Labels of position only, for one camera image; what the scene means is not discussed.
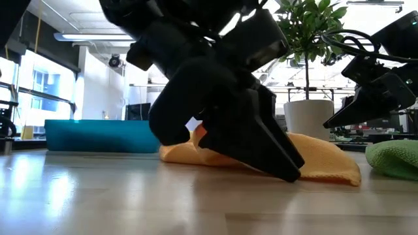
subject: orange towel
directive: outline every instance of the orange towel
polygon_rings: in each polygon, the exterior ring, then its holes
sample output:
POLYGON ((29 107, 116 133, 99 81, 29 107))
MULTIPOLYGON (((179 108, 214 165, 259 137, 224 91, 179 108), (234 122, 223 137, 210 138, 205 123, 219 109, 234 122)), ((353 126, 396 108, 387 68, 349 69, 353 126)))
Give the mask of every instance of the orange towel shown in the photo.
MULTIPOLYGON (((198 147, 197 144, 205 133, 206 130, 200 125, 191 133, 189 142, 176 146, 162 146, 161 160, 168 163, 247 167, 235 159, 198 147)), ((305 165, 300 169, 301 180, 360 185, 359 167, 337 146, 302 134, 289 133, 289 137, 305 160, 305 165)))

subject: teal bin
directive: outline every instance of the teal bin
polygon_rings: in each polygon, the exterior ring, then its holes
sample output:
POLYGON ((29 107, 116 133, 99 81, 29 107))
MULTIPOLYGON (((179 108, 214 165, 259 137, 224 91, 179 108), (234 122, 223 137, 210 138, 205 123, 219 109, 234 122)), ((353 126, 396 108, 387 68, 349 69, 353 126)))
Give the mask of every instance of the teal bin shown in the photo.
POLYGON ((160 143, 148 121, 46 120, 50 151, 157 153, 160 143))

